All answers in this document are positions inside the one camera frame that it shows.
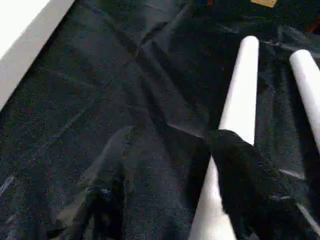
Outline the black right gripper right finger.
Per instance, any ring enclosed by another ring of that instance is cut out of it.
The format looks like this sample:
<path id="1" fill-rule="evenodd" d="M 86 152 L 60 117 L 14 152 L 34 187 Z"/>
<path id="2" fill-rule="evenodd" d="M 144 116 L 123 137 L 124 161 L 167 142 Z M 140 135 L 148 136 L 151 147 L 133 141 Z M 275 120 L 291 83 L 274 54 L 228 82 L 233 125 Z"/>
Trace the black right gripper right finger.
<path id="1" fill-rule="evenodd" d="M 223 208 L 238 238 L 318 240 L 317 225 L 283 183 L 280 171 L 258 150 L 230 130 L 210 133 Z"/>

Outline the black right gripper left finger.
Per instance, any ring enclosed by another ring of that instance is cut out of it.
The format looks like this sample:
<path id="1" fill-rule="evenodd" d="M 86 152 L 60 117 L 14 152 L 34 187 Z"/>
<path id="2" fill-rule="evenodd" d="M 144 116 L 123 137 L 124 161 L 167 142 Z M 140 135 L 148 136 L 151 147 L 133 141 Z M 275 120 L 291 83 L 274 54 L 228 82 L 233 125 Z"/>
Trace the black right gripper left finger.
<path id="1" fill-rule="evenodd" d="M 51 240 L 120 240 L 123 237 L 127 176 L 125 172 L 84 174 L 79 193 L 58 216 L 62 226 Z"/>

